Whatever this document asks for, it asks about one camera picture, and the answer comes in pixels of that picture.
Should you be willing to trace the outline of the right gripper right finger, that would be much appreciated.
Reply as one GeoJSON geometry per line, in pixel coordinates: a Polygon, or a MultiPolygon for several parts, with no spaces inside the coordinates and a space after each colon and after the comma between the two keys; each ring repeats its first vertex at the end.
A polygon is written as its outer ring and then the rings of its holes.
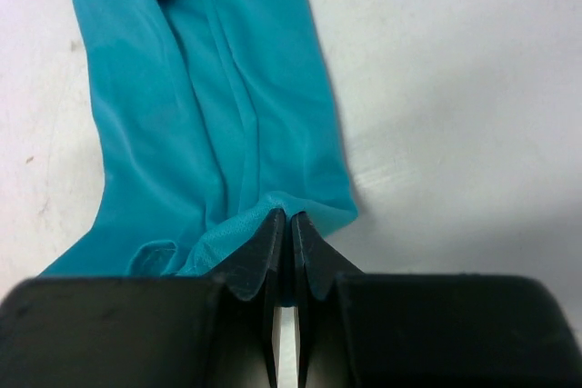
{"type": "Polygon", "coordinates": [[[578,387],[555,297],[514,275],[366,274],[291,222],[302,387],[578,387]]]}

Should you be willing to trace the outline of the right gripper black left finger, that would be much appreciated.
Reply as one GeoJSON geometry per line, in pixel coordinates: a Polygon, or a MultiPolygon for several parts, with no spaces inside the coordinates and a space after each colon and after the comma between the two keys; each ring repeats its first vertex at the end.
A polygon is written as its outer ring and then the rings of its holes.
{"type": "Polygon", "coordinates": [[[45,278],[1,305],[4,387],[274,387],[286,217],[201,277],[45,278]]]}

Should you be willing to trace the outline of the teal t shirt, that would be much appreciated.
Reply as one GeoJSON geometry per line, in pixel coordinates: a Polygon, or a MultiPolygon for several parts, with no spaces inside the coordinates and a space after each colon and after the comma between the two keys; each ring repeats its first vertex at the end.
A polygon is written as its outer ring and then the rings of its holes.
{"type": "Polygon", "coordinates": [[[356,219],[308,0],[72,1],[105,189],[45,276],[198,276],[273,209],[356,219]]]}

